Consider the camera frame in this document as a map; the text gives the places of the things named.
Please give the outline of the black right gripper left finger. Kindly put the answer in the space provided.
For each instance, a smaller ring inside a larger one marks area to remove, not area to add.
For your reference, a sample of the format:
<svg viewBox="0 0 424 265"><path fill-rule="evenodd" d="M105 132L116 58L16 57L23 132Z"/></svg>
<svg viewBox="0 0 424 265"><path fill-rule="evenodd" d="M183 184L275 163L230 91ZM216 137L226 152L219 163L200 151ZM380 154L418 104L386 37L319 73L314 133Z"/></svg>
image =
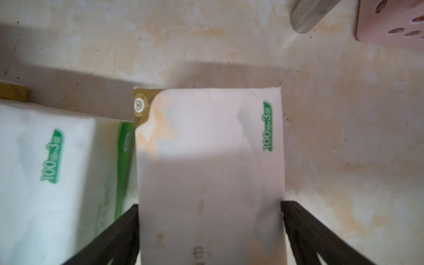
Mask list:
<svg viewBox="0 0 424 265"><path fill-rule="evenodd" d="M134 265L139 255L139 212L134 204L66 265Z"/></svg>

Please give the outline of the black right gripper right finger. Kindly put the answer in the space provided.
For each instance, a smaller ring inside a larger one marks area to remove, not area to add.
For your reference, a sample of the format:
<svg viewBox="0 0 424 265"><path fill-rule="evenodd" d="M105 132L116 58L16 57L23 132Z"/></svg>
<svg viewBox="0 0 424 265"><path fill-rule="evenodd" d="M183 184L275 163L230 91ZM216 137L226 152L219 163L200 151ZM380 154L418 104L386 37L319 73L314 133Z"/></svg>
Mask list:
<svg viewBox="0 0 424 265"><path fill-rule="evenodd" d="M372 265L295 201L280 202L286 234L298 265Z"/></svg>

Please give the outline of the white tissue pack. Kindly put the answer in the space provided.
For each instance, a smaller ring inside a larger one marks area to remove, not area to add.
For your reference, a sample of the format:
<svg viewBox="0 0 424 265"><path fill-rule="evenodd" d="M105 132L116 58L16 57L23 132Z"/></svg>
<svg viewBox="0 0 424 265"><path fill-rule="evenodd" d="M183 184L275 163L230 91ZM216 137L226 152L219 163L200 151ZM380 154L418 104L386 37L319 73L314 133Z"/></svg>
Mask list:
<svg viewBox="0 0 424 265"><path fill-rule="evenodd" d="M26 103L28 101L29 88L18 83L1 80L0 93L1 99Z"/></svg>
<svg viewBox="0 0 424 265"><path fill-rule="evenodd" d="M121 215L134 123L1 100L1 264L60 265Z"/></svg>
<svg viewBox="0 0 424 265"><path fill-rule="evenodd" d="M141 263L284 265L282 93L134 91Z"/></svg>

